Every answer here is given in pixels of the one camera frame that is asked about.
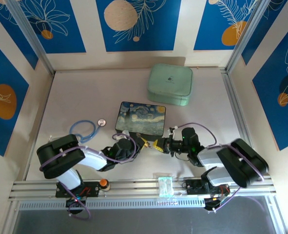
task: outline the white table surface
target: white table surface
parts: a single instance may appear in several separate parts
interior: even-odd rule
[[[228,143],[239,137],[239,132],[230,106],[230,101],[219,68],[193,68],[194,82],[191,100],[187,106],[165,105],[165,130],[187,122],[198,122],[207,126],[220,143]],[[95,124],[98,119],[107,121],[105,127],[87,146],[101,150],[112,146],[115,141],[115,122],[122,101],[160,104],[147,99],[147,83],[150,69],[93,70],[57,72],[39,130],[36,148],[30,163],[27,180],[44,180],[40,172],[36,149],[46,144],[49,137],[62,137],[78,120],[88,119]],[[195,127],[200,142],[206,146],[213,143],[206,130]],[[89,124],[81,124],[76,131],[86,136],[92,131]],[[180,130],[175,139],[181,139]],[[77,165],[83,179],[147,179],[154,174],[167,173],[174,177],[200,176],[205,169],[158,152],[143,149],[130,163],[118,164],[107,172]]]

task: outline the mint green box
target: mint green box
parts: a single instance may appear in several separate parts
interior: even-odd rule
[[[148,99],[186,106],[192,94],[193,72],[189,67],[156,64],[148,82]]]

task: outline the white wall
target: white wall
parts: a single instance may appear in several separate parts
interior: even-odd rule
[[[13,181],[23,174],[35,135],[34,124],[38,121],[45,101],[45,90],[51,77],[41,62],[33,70],[24,55],[12,41],[0,23],[0,49],[29,83],[25,101],[16,122],[5,156],[0,156],[0,223]]]
[[[288,32],[288,2],[245,66],[240,59],[231,73],[248,130],[257,152],[269,164],[278,203],[288,225],[288,147],[278,151],[252,79]]]
[[[106,52],[95,0],[71,0],[86,53],[49,54],[56,70],[149,68],[156,63],[226,66],[232,50],[194,51],[207,0],[182,0],[173,51]]]

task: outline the orange button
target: orange button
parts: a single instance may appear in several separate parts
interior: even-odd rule
[[[108,184],[108,181],[106,179],[101,179],[99,184],[101,185],[101,187],[105,187]]]

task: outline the ventilation grille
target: ventilation grille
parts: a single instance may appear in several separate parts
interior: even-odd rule
[[[20,204],[21,211],[29,210],[62,210],[65,201],[24,201]],[[141,208],[183,208],[205,207],[203,198],[171,198],[171,199],[115,199],[115,200],[88,200],[89,209],[141,209]]]

